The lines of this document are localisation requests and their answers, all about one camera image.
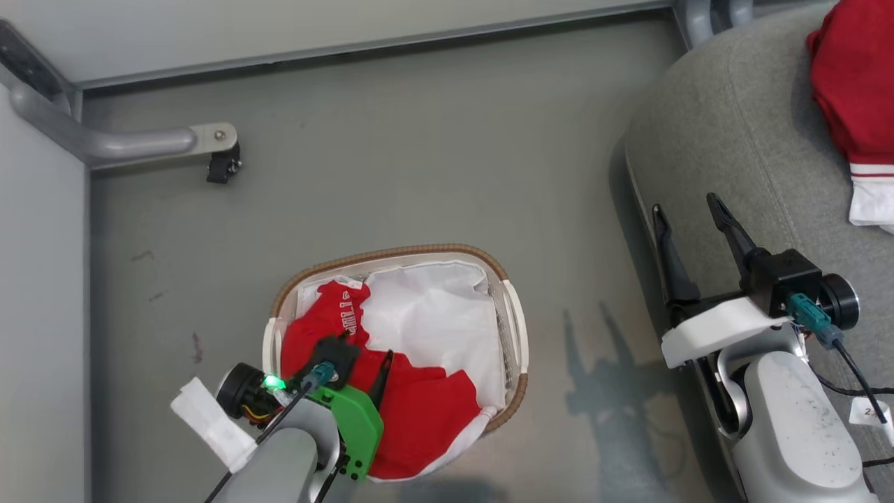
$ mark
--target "cable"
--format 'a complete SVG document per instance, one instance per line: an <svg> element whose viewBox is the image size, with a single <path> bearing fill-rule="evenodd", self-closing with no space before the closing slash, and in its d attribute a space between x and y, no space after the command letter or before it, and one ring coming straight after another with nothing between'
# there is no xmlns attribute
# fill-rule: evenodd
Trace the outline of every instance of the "cable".
<svg viewBox="0 0 894 503"><path fill-rule="evenodd" d="M249 409L248 405L243 404L242 408L245 409L245 413L247 413L249 415L249 417L254 419L255 421L263 421L264 419L270 417L270 414L268 414L268 413L266 413L264 415L255 414L251 409Z"/></svg>
<svg viewBox="0 0 894 503"><path fill-rule="evenodd" d="M844 358L844 361L848 364L848 367L850 367L850 370L854 372L856 380L860 381L860 386L863 387L863 391L866 392L866 397L869 398L869 403L872 404L873 409L875 409L875 415L879 418L879 422L881 424L886 424L888 422L888 418L885 417L885 413L881 411L881 406L879 405L879 401L875 399L873 389L869 387L869 383L866 382L866 377L863 376L863 373L856 366L856 363L854 362L854 359L850 357L850 353L848 353L848 350L844 348L843 344L841 344L840 339L833 340L832 345L835 346L835 349L839 351L841 357Z"/></svg>
<svg viewBox="0 0 894 503"><path fill-rule="evenodd" d="M872 468L873 466L890 465L894 463L894 457L886 457L884 459L874 459L872 461L864 461L863 468Z"/></svg>
<svg viewBox="0 0 894 503"><path fill-rule="evenodd" d="M298 393L295 394L295 397L292 398L291 402L289 402L289 404L285 406L283 411L279 413L279 415L274 417L274 419L270 421L270 424L264 429L264 431L262 431L261 434L257 436L257 438L255 439L256 445L261 445L261 442L267 440L267 437L273 434L276 426L278 426L279 423L283 421L283 418L285 418L285 416L289 415L291 409L295 408L295 405L298 404L301 398L304 398L308 394L313 386L314 385L312 382L304 383L304 386ZM223 477L221 477L221 481L217 483L214 490L211 491L211 494L209 494L208 497L205 498L205 503L211 503L212 501L214 501L215 498L217 498L217 495L220 493L221 490L224 489L224 486L226 485L227 481L230 480L230 477L232 477L232 472L228 471L227 473L223 474Z"/></svg>
<svg viewBox="0 0 894 503"><path fill-rule="evenodd" d="M820 381L820 384L829 389L829 391L834 391L839 395L845 396L866 396L866 392L862 389L849 389L849 388L839 388L835 386L830 380L824 378L820 375L813 365L810 366L810 370L814 371L816 374L816 378ZM894 395L894 388L870 388L875 395Z"/></svg>

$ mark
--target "white tape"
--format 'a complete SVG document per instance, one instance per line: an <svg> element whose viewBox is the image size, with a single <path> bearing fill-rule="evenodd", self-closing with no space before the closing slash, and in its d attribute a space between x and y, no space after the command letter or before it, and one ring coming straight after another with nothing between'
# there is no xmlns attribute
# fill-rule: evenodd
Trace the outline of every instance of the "white tape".
<svg viewBox="0 0 894 503"><path fill-rule="evenodd" d="M880 401L879 407L881 412L885 414L886 424L881 424L878 415L875 413L873 404L869 398L865 396L855 396L854 401L850 403L850 423L862 424L864 426L873 426L885 432L888 442L894 447L894 423L891 422L891 409L888 404Z"/></svg>
<svg viewBox="0 0 894 503"><path fill-rule="evenodd" d="M174 413L198 433L231 473L241 470L257 448L255 440L227 417L198 378L192 378L180 391L171 402Z"/></svg>

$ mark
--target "gray fabric cushion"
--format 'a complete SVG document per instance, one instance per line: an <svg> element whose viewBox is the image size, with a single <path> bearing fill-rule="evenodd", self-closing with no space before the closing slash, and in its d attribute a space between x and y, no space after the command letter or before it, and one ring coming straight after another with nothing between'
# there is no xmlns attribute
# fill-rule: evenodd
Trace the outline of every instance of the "gray fabric cushion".
<svg viewBox="0 0 894 503"><path fill-rule="evenodd" d="M871 384L894 386L894 235L848 223L848 165L811 99L805 39L827 12L777 14L680 59L630 125L628 162L645 208L660 202L667 212L702 294L738 282L704 201L717 192L758 244L771 252L798 248L851 282L863 311L846 346ZM826 377L858 387L837 354L812 344L810 355ZM833 403L847 418L849 400ZM852 432L864 459L894 456L881 435ZM869 474L881 500L894 500L894 469Z"/></svg>

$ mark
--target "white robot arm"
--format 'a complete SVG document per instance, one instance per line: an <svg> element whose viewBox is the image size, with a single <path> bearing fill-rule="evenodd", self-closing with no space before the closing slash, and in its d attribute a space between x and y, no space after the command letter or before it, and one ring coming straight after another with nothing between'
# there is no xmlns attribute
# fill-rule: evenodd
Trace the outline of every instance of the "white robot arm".
<svg viewBox="0 0 894 503"><path fill-rule="evenodd" d="M859 317L856 294L797 251L771 255L755 246L716 195L708 194L708 205L730 243L742 289L701 299L656 205L655 244L673 326L662 338L665 362L696 367L749 501L878 501L864 482L854 441L807 363L806 328L799 324L837 348L838 327L852 328Z"/></svg>

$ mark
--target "black bracket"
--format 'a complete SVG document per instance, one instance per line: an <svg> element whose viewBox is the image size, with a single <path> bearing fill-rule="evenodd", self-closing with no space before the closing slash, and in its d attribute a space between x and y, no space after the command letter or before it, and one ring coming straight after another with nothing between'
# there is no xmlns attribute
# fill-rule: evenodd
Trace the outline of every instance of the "black bracket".
<svg viewBox="0 0 894 503"><path fill-rule="evenodd" d="M242 155L237 141L232 149L211 154L206 180L210 183L227 183L231 176L239 173L240 168L242 168Z"/></svg>

